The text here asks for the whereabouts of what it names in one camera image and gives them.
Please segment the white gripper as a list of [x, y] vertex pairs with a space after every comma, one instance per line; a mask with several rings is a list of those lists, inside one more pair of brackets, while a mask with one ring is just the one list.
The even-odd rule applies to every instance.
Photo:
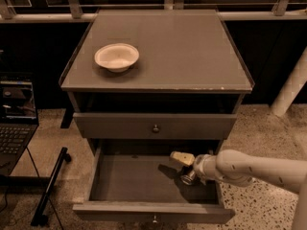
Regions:
[[170, 158], [185, 167], [193, 165], [196, 176], [202, 181], [217, 181], [219, 179], [220, 174], [217, 170], [216, 155], [201, 154], [195, 158], [192, 153], [173, 151]]

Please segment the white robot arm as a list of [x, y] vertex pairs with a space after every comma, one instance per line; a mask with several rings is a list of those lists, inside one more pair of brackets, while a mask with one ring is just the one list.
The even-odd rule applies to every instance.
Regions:
[[307, 112], [294, 103], [306, 82], [307, 50], [272, 105], [241, 108], [217, 155], [189, 158], [196, 178], [216, 181], [236, 215], [182, 230], [307, 230]]

